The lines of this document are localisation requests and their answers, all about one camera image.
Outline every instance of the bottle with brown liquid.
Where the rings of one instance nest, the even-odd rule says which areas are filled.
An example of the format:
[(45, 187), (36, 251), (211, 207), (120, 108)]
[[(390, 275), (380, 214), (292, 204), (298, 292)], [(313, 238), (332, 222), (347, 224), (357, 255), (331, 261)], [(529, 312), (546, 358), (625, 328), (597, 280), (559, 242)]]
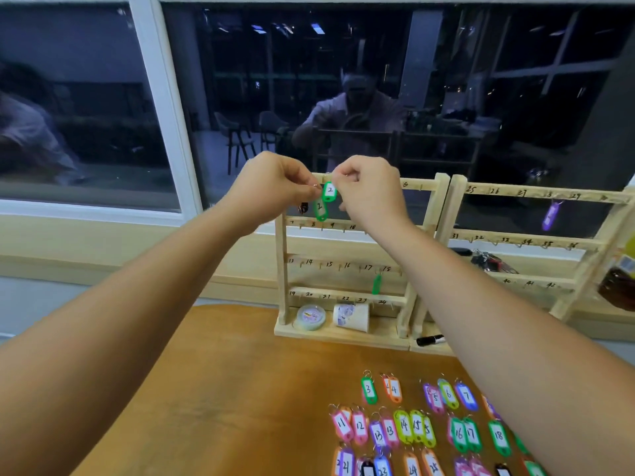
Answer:
[(615, 307), (635, 312), (635, 237), (626, 243), (598, 292)]

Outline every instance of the table top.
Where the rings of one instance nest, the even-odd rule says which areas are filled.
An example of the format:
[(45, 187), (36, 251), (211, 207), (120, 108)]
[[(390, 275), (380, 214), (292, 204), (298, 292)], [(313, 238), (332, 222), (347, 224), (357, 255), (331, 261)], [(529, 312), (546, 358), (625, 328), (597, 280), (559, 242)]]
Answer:
[[(362, 404), (360, 379), (375, 378), (379, 403), (392, 403), (380, 373), (399, 378), (404, 409), (428, 411), (420, 384), (461, 379), (478, 400), (481, 461), (490, 472), (506, 463), (526, 475), (521, 453), (505, 459), (494, 449), (480, 392), (453, 357), (276, 337), (277, 309), (240, 305), (193, 308), (154, 369), (112, 428), (74, 476), (220, 476), (331, 474), (338, 445), (329, 404)], [(469, 411), (461, 406), (456, 416)], [(434, 448), (446, 476), (458, 451), (446, 438), (447, 416), (431, 415)], [(371, 454), (372, 446), (354, 448)], [(402, 450), (394, 476), (405, 475)]]

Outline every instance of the black marker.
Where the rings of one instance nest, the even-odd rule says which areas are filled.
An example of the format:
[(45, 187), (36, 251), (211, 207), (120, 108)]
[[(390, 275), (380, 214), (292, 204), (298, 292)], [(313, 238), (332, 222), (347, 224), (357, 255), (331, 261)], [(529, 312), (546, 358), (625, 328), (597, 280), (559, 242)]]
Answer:
[(445, 337), (443, 334), (437, 334), (436, 336), (426, 336), (426, 337), (418, 337), (417, 345), (419, 347), (423, 346), (431, 346), (432, 344), (441, 344), (445, 342)]

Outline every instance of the wooden rack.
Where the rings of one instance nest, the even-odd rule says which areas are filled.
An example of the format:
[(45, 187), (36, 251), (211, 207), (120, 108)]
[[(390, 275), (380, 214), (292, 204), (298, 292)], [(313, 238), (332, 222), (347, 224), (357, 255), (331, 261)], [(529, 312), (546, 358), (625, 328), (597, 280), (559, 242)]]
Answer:
[[(528, 197), (551, 200), (585, 200), (613, 204), (598, 232), (591, 239), (553, 237), (524, 233), (503, 233), (484, 230), (456, 229), (456, 217), (465, 194), (494, 195), (506, 197)], [(488, 272), (499, 282), (530, 291), (550, 291), (556, 296), (550, 313), (566, 322), (571, 315), (573, 304), (585, 291), (591, 288), (596, 269), (612, 255), (616, 235), (627, 216), (635, 209), (635, 193), (629, 188), (624, 191), (576, 190), (570, 188), (549, 188), (525, 185), (505, 185), (468, 182), (463, 175), (454, 175), (449, 184), (446, 204), (443, 207), (436, 238), (447, 245), (450, 239), (491, 242), (493, 244), (515, 244), (517, 246), (537, 246), (543, 249), (581, 249), (584, 255), (576, 264), (573, 277), (551, 277), (549, 275), (510, 274)], [(418, 308), (412, 323), (412, 338), (429, 335), (425, 307)], [(413, 341), (414, 350), (421, 350)]]
[[(314, 174), (322, 184), (330, 180), (330, 174)], [(450, 178), (447, 174), (437, 174), (434, 179), (402, 178), (403, 190), (430, 191), (422, 230), (434, 236), (440, 221), (443, 204), (448, 191)], [(393, 272), (402, 275), (401, 268), (396, 265), (378, 263), (369, 251), (368, 257), (362, 256), (356, 260), (338, 261), (325, 258), (324, 255), (292, 254), (287, 252), (286, 227), (311, 227), (326, 230), (363, 231), (361, 227), (349, 220), (327, 219), (318, 221), (312, 217), (281, 215), (275, 220), (275, 256), (277, 263), (278, 298), (280, 310), (274, 333), (279, 336), (307, 337), (322, 341), (335, 341), (352, 344), (370, 345), (378, 347), (409, 350), (409, 323), (413, 312), (417, 294), (410, 283), (406, 283), (403, 295), (379, 294), (366, 292), (343, 291), (332, 288), (317, 288), (290, 285), (288, 281), (288, 265), (298, 264), (311, 267), (335, 268), (339, 270), (357, 268), (363, 270), (378, 270), (381, 273)], [(324, 326), (316, 331), (305, 331), (296, 328), (293, 321), (298, 307), (304, 304), (306, 298), (318, 298), (321, 304), (336, 302), (371, 303), (371, 322), (369, 333), (361, 333), (350, 329), (336, 328), (331, 324), (332, 311), (327, 311), (328, 317)], [(373, 314), (386, 306), (398, 308), (397, 317), (382, 317)]]

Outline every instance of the chair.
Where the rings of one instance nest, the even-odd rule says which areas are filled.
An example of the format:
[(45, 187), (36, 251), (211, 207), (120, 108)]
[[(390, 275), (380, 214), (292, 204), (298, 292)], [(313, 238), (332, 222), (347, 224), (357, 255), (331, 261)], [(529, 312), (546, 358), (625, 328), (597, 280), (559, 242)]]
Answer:
[(289, 127), (289, 123), (272, 111), (261, 111), (258, 117), (258, 126), (260, 127), (260, 151), (262, 151), (263, 144), (267, 146), (267, 150), (269, 150), (270, 143), (273, 143), (275, 147), (278, 129)]
[[(251, 151), (253, 152), (253, 156), (256, 156), (256, 148), (253, 146), (253, 139), (251, 138), (251, 133), (247, 127), (243, 127), (238, 122), (231, 122), (227, 120), (222, 113), (215, 111), (214, 117), (216, 118), (216, 123), (218, 124), (218, 130), (220, 133), (227, 137), (227, 175), (231, 175), (232, 171), (232, 147), (235, 145), (236, 147), (236, 159), (235, 166), (238, 168), (238, 152), (242, 148), (242, 153), (244, 154), (244, 159), (249, 160), (249, 156), (247, 156), (247, 149), (245, 145), (251, 145)], [(241, 132), (247, 132), (247, 138), (242, 138)]]

